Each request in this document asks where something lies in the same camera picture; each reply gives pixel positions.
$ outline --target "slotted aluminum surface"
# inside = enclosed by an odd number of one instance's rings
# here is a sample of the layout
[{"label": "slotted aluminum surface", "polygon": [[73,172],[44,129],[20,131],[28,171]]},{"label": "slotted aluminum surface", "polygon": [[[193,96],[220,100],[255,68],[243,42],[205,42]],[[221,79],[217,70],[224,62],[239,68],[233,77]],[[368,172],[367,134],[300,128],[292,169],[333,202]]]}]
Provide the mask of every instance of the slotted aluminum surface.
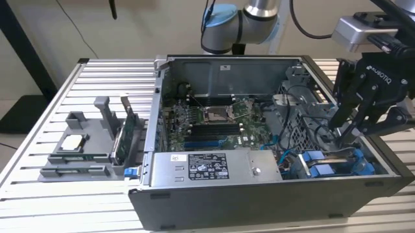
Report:
[{"label": "slotted aluminum surface", "polygon": [[[331,80],[337,62],[316,60]],[[97,95],[111,96],[111,109],[124,117],[119,94],[128,93],[133,110],[148,118],[153,85],[152,60],[91,60],[77,65],[44,116],[0,174],[0,232],[143,233],[139,217],[124,191],[123,181],[39,183],[47,163],[67,127],[69,111],[85,111],[99,118],[92,103]],[[383,137],[408,168],[415,171],[413,129]],[[415,183],[389,198],[371,201],[349,218],[256,226],[193,230],[197,233],[291,232],[377,233],[415,232]]]}]

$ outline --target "motherboard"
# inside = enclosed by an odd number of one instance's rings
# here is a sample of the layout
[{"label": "motherboard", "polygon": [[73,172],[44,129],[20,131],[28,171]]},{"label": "motherboard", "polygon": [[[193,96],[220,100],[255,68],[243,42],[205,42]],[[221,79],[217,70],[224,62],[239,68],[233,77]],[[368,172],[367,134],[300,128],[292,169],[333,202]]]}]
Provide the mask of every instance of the motherboard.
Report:
[{"label": "motherboard", "polygon": [[168,150],[259,150],[272,142],[255,97],[187,96],[164,107]]}]

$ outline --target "open computer tower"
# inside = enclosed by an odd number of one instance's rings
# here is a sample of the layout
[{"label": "open computer tower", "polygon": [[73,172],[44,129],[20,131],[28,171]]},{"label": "open computer tower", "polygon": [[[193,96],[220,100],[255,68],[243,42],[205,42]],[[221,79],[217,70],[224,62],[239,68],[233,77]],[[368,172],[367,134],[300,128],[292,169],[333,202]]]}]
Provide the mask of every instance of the open computer tower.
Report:
[{"label": "open computer tower", "polygon": [[175,55],[156,66],[128,193],[147,230],[348,217],[413,180],[380,137],[333,143],[332,82],[308,56]]}]

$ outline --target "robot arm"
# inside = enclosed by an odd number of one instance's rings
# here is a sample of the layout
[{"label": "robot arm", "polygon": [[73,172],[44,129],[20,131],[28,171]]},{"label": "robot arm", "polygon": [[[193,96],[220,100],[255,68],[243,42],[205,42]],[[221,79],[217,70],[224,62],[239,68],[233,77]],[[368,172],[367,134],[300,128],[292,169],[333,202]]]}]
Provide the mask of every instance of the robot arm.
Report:
[{"label": "robot arm", "polygon": [[249,0],[243,10],[217,4],[205,10],[201,48],[208,54],[224,54],[232,44],[259,44],[275,29],[276,0]]},{"label": "robot arm", "polygon": [[[372,0],[383,12],[359,12],[341,17],[332,34],[333,40],[349,51],[361,52],[353,63],[340,59],[333,86],[337,99],[329,129],[341,127],[349,116],[351,124],[337,144],[353,141],[356,136],[387,135],[415,126],[415,22],[409,11],[389,0]],[[415,10],[413,0],[396,4]],[[387,118],[377,122],[388,111]]]}]

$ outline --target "robotiq logo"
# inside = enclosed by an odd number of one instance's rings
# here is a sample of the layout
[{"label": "robotiq logo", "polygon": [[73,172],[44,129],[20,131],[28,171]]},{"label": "robotiq logo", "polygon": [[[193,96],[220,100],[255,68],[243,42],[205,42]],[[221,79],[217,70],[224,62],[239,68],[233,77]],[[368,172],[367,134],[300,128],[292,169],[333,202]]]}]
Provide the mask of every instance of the robotiq logo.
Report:
[{"label": "robotiq logo", "polygon": [[387,82],[387,84],[391,84],[392,79],[380,71],[377,70],[375,67],[368,66],[365,67],[365,69],[371,70],[375,72],[376,75],[379,75],[379,77]]}]

